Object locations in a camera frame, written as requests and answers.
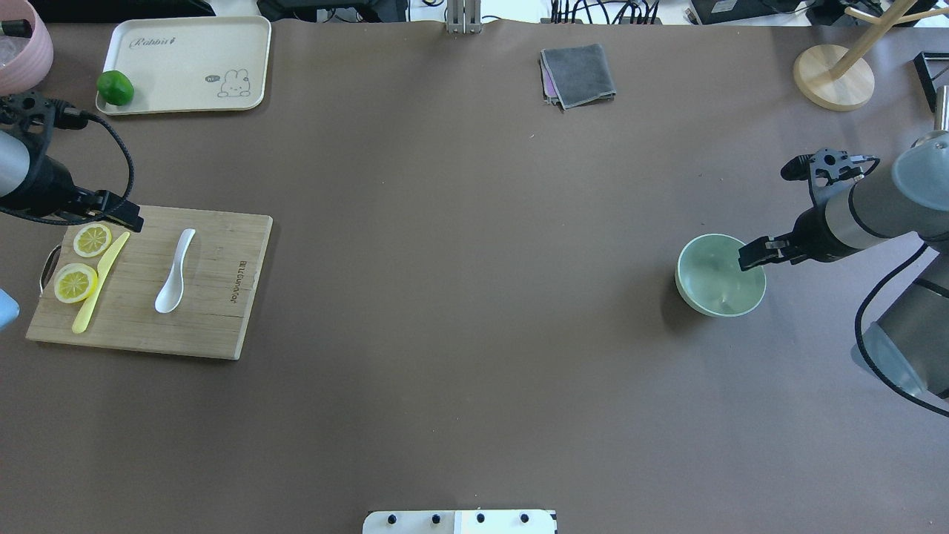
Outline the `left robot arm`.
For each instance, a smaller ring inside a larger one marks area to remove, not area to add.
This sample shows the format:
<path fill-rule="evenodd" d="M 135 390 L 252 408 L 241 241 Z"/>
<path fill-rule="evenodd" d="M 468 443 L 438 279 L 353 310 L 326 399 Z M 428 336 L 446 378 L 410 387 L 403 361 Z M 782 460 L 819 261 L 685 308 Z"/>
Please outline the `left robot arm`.
<path fill-rule="evenodd" d="M 67 166 L 45 154 L 48 142 L 36 134 L 2 133 L 2 213 L 27 222 L 69 226 L 112 223 L 142 232 L 145 220 L 138 204 L 122 195 L 75 185 Z"/>

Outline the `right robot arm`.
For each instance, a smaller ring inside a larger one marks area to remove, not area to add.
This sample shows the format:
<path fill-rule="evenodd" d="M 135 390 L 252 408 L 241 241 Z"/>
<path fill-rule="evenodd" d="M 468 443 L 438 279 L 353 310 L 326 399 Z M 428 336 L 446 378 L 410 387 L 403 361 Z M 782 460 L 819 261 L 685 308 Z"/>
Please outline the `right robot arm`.
<path fill-rule="evenodd" d="M 869 291 L 855 315 L 854 355 L 892 391 L 947 413 L 947 131 L 933 131 L 881 163 L 821 149 L 780 172 L 809 187 L 792 230 L 738 253 L 742 270 L 773 263 L 834 263 L 898 241 L 910 256 Z"/>

